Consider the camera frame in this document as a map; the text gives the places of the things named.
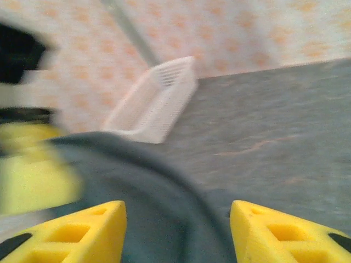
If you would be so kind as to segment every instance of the patterned wall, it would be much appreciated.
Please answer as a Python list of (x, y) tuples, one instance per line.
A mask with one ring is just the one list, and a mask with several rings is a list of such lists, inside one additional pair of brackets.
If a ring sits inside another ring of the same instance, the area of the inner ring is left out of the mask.
[[(211, 77), (351, 56), (351, 0), (118, 0), (162, 61), (193, 55)], [(147, 69), (100, 0), (1, 0), (60, 47), (33, 74), (31, 105), (98, 129)]]
[(350, 0), (121, 0), (163, 61), (202, 77), (351, 56)]
[(148, 68), (99, 0), (1, 0), (0, 9), (37, 25), (59, 48), (50, 70), (33, 73), (21, 93), (24, 103), (61, 109), (73, 132), (99, 129)]

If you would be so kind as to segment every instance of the yellow foam block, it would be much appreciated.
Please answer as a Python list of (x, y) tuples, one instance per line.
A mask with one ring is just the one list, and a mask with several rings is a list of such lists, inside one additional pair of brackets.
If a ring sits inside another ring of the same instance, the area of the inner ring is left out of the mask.
[(19, 214), (74, 202), (81, 198), (82, 181), (44, 139), (59, 130), (46, 124), (0, 126), (0, 214)]
[(230, 214), (238, 263), (347, 263), (351, 253), (329, 233), (335, 229), (244, 201)]
[[(126, 227), (124, 202), (108, 202), (22, 231), (17, 237), (27, 240), (12, 248), (0, 262), (117, 263)], [(4, 243), (1, 246), (3, 250), (11, 247)]]

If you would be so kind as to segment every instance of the gray floor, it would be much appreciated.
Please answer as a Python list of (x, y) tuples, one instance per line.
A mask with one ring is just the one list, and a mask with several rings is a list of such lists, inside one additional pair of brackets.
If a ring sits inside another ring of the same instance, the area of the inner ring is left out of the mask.
[(162, 145), (189, 178), (351, 234), (351, 60), (200, 81)]

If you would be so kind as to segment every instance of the wallpaper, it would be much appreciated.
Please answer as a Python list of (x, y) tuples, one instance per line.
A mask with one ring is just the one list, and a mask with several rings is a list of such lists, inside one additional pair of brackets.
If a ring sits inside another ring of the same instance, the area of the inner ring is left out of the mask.
[(351, 56), (350, 0), (120, 0), (162, 59), (200, 77)]
[[(161, 61), (196, 57), (199, 77), (351, 56), (351, 0), (117, 0)], [(99, 129), (148, 66), (100, 0), (1, 0), (58, 47), (23, 102)]]
[(58, 108), (72, 132), (98, 130), (148, 69), (99, 0), (1, 0), (0, 9), (54, 43), (49, 70), (31, 72), (18, 89), (23, 104)]

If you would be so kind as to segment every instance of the black object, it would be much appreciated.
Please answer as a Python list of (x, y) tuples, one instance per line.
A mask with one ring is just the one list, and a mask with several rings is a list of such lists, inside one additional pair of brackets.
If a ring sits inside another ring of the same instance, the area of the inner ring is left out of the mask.
[(6, 239), (4, 242), (0, 243), (0, 261), (31, 237), (32, 234), (24, 233), (19, 236)]
[(335, 233), (329, 233), (329, 236), (336, 242), (338, 245), (346, 249), (351, 253), (351, 239), (348, 237), (340, 236)]
[(111, 200), (126, 202), (121, 262), (237, 262), (228, 219), (162, 157), (109, 133), (51, 142), (85, 183), (83, 198), (51, 209), (56, 216)]
[(5, 150), (4, 150), (3, 144), (2, 144), (1, 141), (0, 141), (0, 158), (1, 158), (1, 157), (5, 157), (5, 156), (6, 156), (6, 152), (5, 152)]
[(55, 110), (51, 108), (0, 108), (0, 124), (11, 122), (35, 122), (40, 124), (53, 124), (54, 115)]
[(18, 84), (26, 70), (37, 70), (48, 47), (35, 37), (0, 24), (0, 82)]

